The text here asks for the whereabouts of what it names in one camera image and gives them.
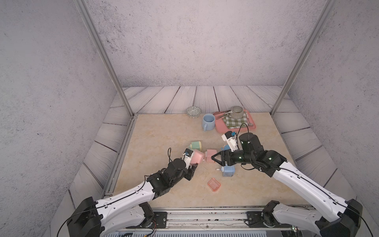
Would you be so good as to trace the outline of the pink pencil sharpener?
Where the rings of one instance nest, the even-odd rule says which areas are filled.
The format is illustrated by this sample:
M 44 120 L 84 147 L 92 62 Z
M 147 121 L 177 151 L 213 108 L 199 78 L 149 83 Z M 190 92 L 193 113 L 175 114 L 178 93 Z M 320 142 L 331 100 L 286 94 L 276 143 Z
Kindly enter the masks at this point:
M 214 149 L 207 149 L 206 152 L 205 152 L 205 161 L 207 163 L 214 163 L 214 161 L 212 160 L 212 156 L 217 154 L 217 150 L 214 150 Z
M 204 157 L 205 157 L 205 154 L 203 152 L 201 152 L 197 149 L 194 149 L 192 151 L 190 164 L 191 165 L 198 165 L 204 160 Z

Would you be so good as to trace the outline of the green yellow pencil sharpener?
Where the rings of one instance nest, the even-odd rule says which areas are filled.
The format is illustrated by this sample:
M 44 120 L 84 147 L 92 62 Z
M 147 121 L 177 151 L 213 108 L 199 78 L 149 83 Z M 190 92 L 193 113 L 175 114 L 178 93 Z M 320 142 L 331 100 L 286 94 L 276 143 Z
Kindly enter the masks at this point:
M 202 151 L 202 144 L 200 141 L 191 142 L 189 145 L 189 149 Z

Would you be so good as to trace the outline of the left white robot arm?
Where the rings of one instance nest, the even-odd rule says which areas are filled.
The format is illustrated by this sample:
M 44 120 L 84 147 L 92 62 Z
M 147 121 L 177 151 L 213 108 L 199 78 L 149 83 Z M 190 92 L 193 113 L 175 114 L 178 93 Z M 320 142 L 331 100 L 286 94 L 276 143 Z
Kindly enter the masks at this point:
M 197 166 L 187 158 L 175 159 L 128 191 L 105 199 L 84 199 L 66 220 L 69 235 L 103 237 L 126 227 L 146 227 L 154 217 L 149 201 L 168 193 L 183 178 L 191 180 Z

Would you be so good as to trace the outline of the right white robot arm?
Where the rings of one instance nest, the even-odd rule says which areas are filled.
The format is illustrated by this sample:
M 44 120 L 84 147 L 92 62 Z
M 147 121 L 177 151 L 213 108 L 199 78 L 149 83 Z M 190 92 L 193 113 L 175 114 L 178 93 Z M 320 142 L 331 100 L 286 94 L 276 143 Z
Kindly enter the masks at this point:
M 322 237 L 354 237 L 362 221 L 363 206 L 354 199 L 344 198 L 309 180 L 292 163 L 273 150 L 265 150 L 258 136 L 250 132 L 236 136 L 228 131 L 222 136 L 229 149 L 211 159 L 221 166 L 251 164 L 254 169 L 285 184 L 309 204 L 312 210 L 270 201 L 261 219 L 268 228 L 287 224 L 311 231 Z

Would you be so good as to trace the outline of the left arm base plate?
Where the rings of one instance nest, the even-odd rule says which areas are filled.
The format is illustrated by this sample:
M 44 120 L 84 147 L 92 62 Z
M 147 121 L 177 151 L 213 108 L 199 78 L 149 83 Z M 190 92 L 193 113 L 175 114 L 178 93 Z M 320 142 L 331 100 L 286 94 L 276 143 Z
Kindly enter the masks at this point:
M 154 212 L 153 217 L 144 220 L 138 228 L 140 229 L 165 229 L 167 227 L 167 212 Z

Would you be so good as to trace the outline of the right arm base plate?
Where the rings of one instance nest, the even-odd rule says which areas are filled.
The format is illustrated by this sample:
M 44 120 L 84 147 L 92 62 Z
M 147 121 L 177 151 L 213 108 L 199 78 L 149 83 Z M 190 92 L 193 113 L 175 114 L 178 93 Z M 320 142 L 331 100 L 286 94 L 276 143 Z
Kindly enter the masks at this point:
M 279 224 L 275 222 L 274 224 L 265 224 L 264 218 L 262 217 L 261 211 L 248 211 L 246 212 L 246 219 L 244 223 L 249 228 L 291 228 L 291 225 L 288 224 Z

